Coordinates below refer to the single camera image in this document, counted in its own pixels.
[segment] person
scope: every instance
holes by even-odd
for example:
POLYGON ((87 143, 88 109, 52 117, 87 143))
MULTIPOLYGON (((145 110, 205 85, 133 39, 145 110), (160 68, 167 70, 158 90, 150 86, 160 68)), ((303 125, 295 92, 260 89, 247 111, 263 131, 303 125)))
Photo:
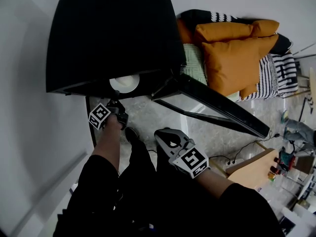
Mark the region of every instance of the person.
POLYGON ((85 164, 57 236, 284 236, 267 201, 255 190, 204 170, 195 179, 177 171, 157 148, 157 171, 139 135, 127 128, 130 164, 121 174, 121 124, 110 115, 85 164))
POLYGON ((288 117, 288 111, 283 112, 281 116, 281 123, 285 124, 284 137, 287 140, 302 140, 315 147, 315 131, 302 122, 290 119, 288 117), (292 128, 296 132, 290 132, 288 128, 292 128))

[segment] white plate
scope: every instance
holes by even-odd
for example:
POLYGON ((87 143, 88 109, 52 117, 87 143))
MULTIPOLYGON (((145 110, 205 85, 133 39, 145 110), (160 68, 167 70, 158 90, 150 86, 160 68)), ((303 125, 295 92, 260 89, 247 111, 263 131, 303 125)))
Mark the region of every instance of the white plate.
POLYGON ((118 78, 110 79, 110 85, 114 90, 118 90, 120 93, 130 93, 136 89, 139 84, 139 75, 132 75, 131 77, 132 82, 128 86, 117 81, 118 78))

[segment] black pants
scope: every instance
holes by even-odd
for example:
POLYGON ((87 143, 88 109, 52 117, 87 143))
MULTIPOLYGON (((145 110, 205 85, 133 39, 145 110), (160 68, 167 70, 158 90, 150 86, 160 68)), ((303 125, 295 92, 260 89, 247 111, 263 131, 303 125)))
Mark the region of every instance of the black pants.
MULTIPOLYGON (((120 216, 127 222, 134 221, 137 228, 152 224, 162 232, 176 229, 177 224, 183 225, 185 215, 197 216, 196 222, 194 217, 190 218, 191 225, 203 225, 199 215, 203 215, 214 198, 195 180, 171 166, 160 147, 157 153, 156 172, 145 144, 140 140, 132 143, 129 166, 119 178, 120 216)), ((191 232, 190 227, 186 228, 186 233, 188 231, 191 232)))

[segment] marble floor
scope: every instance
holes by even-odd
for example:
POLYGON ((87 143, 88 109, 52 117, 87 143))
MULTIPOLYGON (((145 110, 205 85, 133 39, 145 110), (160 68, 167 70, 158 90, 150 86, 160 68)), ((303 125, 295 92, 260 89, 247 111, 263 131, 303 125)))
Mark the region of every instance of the marble floor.
MULTIPOLYGON (((270 99, 257 99, 251 101, 240 102, 238 105, 249 111, 255 117, 270 127, 272 135, 280 133, 283 135, 284 125, 280 124, 282 112, 289 110, 289 117, 299 119, 302 109, 304 95, 293 98, 282 99, 280 97, 270 99)), ((189 99, 186 96, 178 95, 168 99, 164 99, 169 103, 181 107, 186 111, 199 112, 203 114, 213 115, 214 112, 206 108, 202 104, 189 99)), ((91 108, 94 108, 99 102, 107 104, 108 99, 91 98, 91 108)), ((201 120, 189 118, 180 115, 166 107, 152 102, 149 97, 141 96, 121 100, 125 106, 126 112, 129 114, 128 126, 136 128, 140 134, 140 138, 145 142, 148 150, 156 150, 154 132, 158 129, 170 127, 184 131, 190 138, 194 139, 200 149, 204 149, 206 154, 211 156, 225 155, 233 159, 240 148, 254 140, 260 138, 249 134, 236 132, 224 127, 213 125, 201 120)), ((311 128, 316 128, 316 115, 310 114, 310 107, 305 105, 302 120, 311 128)), ((98 140, 101 130, 95 130, 96 139, 98 140)), ((293 147, 281 137, 272 138, 269 141, 262 142, 267 148, 280 149, 282 146, 287 148, 287 152, 291 152, 293 147)), ((296 142, 298 146, 302 146, 301 142, 296 142)), ((262 148, 256 144, 250 144, 244 148, 237 156, 237 163, 251 158, 260 153, 262 148)), ((131 145, 127 142, 124 135, 121 137, 120 149, 120 172, 122 172, 129 163, 131 145)), ((157 155, 150 152, 153 163, 157 164, 157 155)), ((223 157, 214 158, 215 161, 223 168, 226 168, 228 162, 223 157)))

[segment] white wall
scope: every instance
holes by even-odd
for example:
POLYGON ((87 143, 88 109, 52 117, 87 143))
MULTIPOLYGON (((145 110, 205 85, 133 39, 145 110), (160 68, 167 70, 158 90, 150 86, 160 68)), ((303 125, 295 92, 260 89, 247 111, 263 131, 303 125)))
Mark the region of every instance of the white wall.
POLYGON ((83 162, 71 164, 93 150, 84 97, 45 92, 57 2, 0 0, 0 228, 7 235, 36 236, 79 177, 83 162))
MULTIPOLYGON (((294 41, 296 52, 316 42, 316 0, 172 0, 176 14, 204 9, 238 17, 274 19, 278 32, 294 41)), ((316 46, 303 54, 316 53, 316 46)))

